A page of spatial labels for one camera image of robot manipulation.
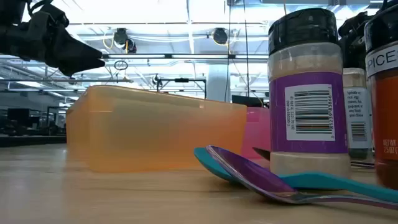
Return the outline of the black computer monitor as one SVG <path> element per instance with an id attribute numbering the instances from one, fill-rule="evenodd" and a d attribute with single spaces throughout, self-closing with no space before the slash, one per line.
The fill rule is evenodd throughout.
<path id="1" fill-rule="evenodd" d="M 231 99 L 233 103 L 246 105 L 247 107 L 264 107 L 263 98 L 232 95 Z"/>

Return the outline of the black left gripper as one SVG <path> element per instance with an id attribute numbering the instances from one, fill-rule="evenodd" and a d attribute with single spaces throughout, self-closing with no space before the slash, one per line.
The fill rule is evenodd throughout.
<path id="1" fill-rule="evenodd" d="M 102 53 L 73 38 L 65 13 L 42 6 L 27 22 L 14 23 L 17 11 L 0 11 L 0 53 L 58 66 L 65 76 L 105 66 Z"/>

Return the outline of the teal plastic spoon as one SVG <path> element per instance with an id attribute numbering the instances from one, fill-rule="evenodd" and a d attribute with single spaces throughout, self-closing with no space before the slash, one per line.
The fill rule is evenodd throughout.
<path id="1" fill-rule="evenodd" d="M 223 167 L 221 167 L 215 159 L 209 154 L 205 147 L 196 147 L 193 150 L 194 156 L 198 159 L 200 164 L 205 167 L 212 174 L 230 181 L 232 183 L 241 184 L 238 180 L 232 177 L 229 173 L 227 173 Z M 315 172 L 302 172 L 298 174 L 291 175 L 277 175 L 282 180 L 286 181 L 290 186 L 292 186 L 295 190 L 299 191 L 299 189 L 316 189 L 316 190 L 343 190 L 338 188 L 338 184 L 333 183 L 332 181 L 323 182 L 321 180 L 317 180 L 317 178 L 313 175 Z"/>

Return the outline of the orange spice jar black lid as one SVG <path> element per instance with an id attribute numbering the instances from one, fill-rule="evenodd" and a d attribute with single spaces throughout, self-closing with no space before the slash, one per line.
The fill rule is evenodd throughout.
<path id="1" fill-rule="evenodd" d="M 364 27 L 378 182 L 398 190 L 398 0 L 384 0 Z"/>

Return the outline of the black aluminium table frame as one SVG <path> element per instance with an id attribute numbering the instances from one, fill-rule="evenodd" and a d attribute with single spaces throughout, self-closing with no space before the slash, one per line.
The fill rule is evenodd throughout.
<path id="1" fill-rule="evenodd" d="M 64 144 L 66 136 L 0 136 L 0 147 Z"/>

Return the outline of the dark grey metal spoon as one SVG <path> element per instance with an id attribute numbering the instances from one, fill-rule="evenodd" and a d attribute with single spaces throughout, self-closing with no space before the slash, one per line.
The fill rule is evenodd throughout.
<path id="1" fill-rule="evenodd" d="M 266 160 L 268 160 L 268 161 L 271 160 L 271 153 L 269 151 L 261 149 L 261 148 L 258 148 L 258 147 L 252 147 L 252 149 L 257 154 L 259 154 L 260 156 L 265 158 Z M 362 168 L 365 168 L 365 169 L 373 169 L 374 168 L 374 164 L 373 163 L 361 162 L 361 161 L 351 161 L 351 166 L 362 167 Z"/>

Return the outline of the pink translucent plastic bin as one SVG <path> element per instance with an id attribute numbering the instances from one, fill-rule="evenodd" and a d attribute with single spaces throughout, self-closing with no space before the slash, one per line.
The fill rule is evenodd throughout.
<path id="1" fill-rule="evenodd" d="M 241 155 L 248 159 L 260 159 L 253 147 L 270 151 L 271 129 L 270 114 L 267 108 L 247 107 L 247 121 L 245 125 Z"/>

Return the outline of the purple label spice jar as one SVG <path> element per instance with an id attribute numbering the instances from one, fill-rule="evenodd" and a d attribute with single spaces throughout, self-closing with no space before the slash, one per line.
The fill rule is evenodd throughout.
<path id="1" fill-rule="evenodd" d="M 291 12 L 269 29 L 271 171 L 350 174 L 343 62 L 335 15 Z"/>

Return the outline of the green lid spice jar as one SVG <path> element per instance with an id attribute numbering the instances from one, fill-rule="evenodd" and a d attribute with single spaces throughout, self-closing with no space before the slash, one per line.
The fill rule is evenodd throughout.
<path id="1" fill-rule="evenodd" d="M 343 69 L 346 128 L 350 158 L 365 160 L 373 148 L 371 100 L 362 68 Z"/>

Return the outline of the large purple iridescent spoon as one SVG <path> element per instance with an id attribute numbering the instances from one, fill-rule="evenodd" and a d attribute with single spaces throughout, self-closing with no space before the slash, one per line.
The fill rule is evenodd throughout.
<path id="1" fill-rule="evenodd" d="M 362 184 L 353 180 L 315 172 L 317 180 L 338 184 L 339 189 L 358 193 L 355 195 L 307 194 L 295 190 L 286 181 L 266 168 L 240 155 L 216 146 L 207 146 L 206 150 L 223 169 L 248 189 L 276 202 L 289 204 L 310 204 L 321 202 L 347 202 L 371 205 L 398 210 L 398 191 Z"/>

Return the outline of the orange translucent plastic bin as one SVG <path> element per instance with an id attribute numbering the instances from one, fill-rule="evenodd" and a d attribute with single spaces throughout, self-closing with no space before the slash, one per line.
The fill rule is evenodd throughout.
<path id="1" fill-rule="evenodd" d="M 189 169 L 196 147 L 240 153 L 246 113 L 239 104 L 91 86 L 67 110 L 67 149 L 95 172 Z"/>

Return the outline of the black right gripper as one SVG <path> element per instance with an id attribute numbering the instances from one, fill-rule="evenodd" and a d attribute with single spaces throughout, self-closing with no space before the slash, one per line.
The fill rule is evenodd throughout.
<path id="1" fill-rule="evenodd" d="M 372 16 L 367 12 L 360 12 L 358 15 L 344 21 L 338 29 L 341 39 L 339 45 L 343 54 L 344 68 L 365 69 L 366 47 L 364 43 L 364 26 Z"/>

